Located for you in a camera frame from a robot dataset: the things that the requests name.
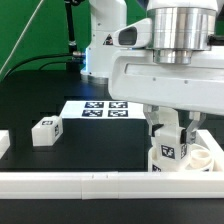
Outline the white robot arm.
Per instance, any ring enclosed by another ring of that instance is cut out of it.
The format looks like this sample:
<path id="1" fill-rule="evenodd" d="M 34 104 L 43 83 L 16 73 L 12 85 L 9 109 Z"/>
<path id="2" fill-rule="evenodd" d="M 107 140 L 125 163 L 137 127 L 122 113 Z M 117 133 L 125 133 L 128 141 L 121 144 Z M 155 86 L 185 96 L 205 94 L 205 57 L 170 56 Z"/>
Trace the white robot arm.
<path id="1" fill-rule="evenodd" d="M 185 143 L 208 114 L 224 115 L 224 36 L 215 23 L 224 0 L 136 0 L 146 17 L 126 23 L 125 0 L 89 0 L 86 81 L 106 83 L 116 100 L 138 102 L 152 134 L 161 107 L 187 110 Z"/>

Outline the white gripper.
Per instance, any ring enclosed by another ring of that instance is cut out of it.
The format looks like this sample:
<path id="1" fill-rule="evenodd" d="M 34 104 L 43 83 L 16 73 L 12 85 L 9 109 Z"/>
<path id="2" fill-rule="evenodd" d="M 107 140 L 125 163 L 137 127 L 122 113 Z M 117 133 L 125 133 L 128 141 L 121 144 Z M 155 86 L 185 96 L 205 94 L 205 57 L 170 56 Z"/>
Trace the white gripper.
<path id="1" fill-rule="evenodd" d="M 224 48 L 194 52 L 188 65 L 156 64 L 150 50 L 120 50 L 112 62 L 111 97 L 144 104 L 151 137 L 163 127 L 158 106 L 190 111 L 181 144 L 195 142 L 205 113 L 224 115 Z"/>

